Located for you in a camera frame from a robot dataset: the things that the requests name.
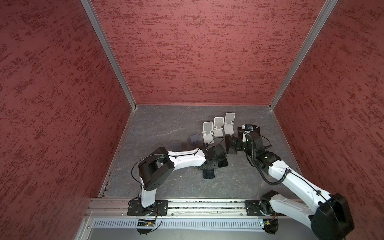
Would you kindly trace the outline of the black phone with right sticker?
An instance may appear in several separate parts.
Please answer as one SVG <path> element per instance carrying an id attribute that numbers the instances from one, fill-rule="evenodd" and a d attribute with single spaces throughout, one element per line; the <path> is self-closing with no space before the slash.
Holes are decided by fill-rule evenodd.
<path id="1" fill-rule="evenodd" d="M 257 133 L 258 135 L 261 135 L 260 126 L 252 125 L 252 132 Z"/>

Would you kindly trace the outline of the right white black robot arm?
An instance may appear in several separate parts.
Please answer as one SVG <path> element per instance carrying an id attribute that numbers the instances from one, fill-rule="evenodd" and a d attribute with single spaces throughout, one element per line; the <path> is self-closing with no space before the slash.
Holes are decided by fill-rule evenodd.
<path id="1" fill-rule="evenodd" d="M 259 132 L 240 129 L 238 133 L 238 137 L 225 138 L 227 153 L 245 153 L 250 165 L 267 184 L 282 184 L 302 201 L 298 203 L 269 191 L 259 201 L 258 209 L 263 216 L 285 215 L 310 228 L 319 240 L 344 240 L 354 230 L 355 223 L 345 197 L 321 189 L 294 171 L 266 149 Z"/>

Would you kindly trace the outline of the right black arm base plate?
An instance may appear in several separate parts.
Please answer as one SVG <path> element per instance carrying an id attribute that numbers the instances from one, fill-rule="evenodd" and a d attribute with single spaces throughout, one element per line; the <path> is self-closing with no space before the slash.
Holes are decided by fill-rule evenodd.
<path id="1" fill-rule="evenodd" d="M 276 213 L 270 203 L 266 200 L 245 201 L 245 209 L 248 217 L 261 217 L 272 219 L 273 217 L 285 217 L 285 215 Z"/>

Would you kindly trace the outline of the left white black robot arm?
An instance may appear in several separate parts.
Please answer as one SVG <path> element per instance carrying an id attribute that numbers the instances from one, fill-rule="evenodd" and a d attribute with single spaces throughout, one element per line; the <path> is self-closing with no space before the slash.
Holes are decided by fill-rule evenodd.
<path id="1" fill-rule="evenodd" d="M 212 148 L 202 146 L 183 152 L 167 151 L 165 147 L 159 147 L 138 164 L 141 206 L 147 209 L 155 205 L 157 188 L 174 171 L 197 168 L 203 172 L 203 179 L 210 180 L 215 178 L 216 169 L 228 165 L 227 153 L 222 145 Z"/>

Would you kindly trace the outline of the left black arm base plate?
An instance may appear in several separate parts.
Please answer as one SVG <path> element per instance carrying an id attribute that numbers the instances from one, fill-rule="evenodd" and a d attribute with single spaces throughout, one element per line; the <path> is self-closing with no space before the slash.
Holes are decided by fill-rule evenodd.
<path id="1" fill-rule="evenodd" d="M 128 216 L 166 216 L 168 211 L 169 201 L 156 200 L 155 203 L 149 207 L 144 208 L 139 199 L 132 199 L 128 203 Z"/>

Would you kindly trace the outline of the white phone stand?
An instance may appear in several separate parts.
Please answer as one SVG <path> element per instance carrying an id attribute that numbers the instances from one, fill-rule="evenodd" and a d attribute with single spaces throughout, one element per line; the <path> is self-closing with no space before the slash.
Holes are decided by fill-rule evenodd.
<path id="1" fill-rule="evenodd" d="M 224 131 L 224 117 L 215 117 L 214 118 L 214 129 L 213 134 L 215 137 L 222 137 Z"/>
<path id="2" fill-rule="evenodd" d="M 213 130 L 214 130 L 213 122 L 204 122 L 203 123 L 202 135 L 203 135 L 203 140 L 204 140 L 205 144 L 210 145 L 213 142 L 213 139 L 214 139 Z"/>
<path id="3" fill-rule="evenodd" d="M 224 122 L 224 132 L 226 135 L 234 134 L 234 121 L 236 114 L 235 113 L 226 113 L 225 122 Z"/>

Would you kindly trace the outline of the black phone back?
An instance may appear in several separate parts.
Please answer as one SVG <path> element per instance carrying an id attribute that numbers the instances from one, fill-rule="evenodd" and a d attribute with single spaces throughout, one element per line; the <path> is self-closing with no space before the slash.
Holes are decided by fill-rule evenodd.
<path id="1" fill-rule="evenodd" d="M 224 168 L 224 167 L 227 167 L 227 166 L 229 165 L 227 159 L 224 159 L 224 160 L 222 160 L 222 161 L 219 161 L 219 162 L 217 162 L 217 164 L 218 164 L 218 168 Z"/>

